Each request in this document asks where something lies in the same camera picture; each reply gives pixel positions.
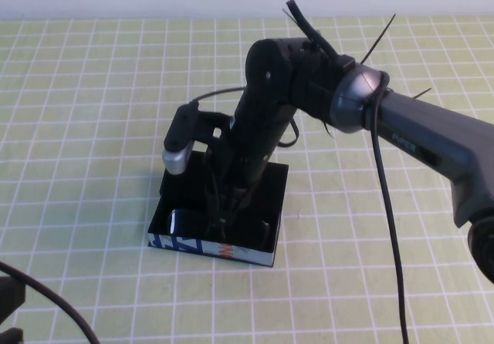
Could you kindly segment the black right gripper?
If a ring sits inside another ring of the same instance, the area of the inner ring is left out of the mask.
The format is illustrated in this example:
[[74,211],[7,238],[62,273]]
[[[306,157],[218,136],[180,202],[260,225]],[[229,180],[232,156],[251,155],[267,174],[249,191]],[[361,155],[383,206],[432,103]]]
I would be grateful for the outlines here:
[[[225,237],[240,211],[248,208],[267,161],[294,116],[294,106],[271,100],[241,99],[210,156],[210,228]],[[226,213],[219,191],[228,187]]]

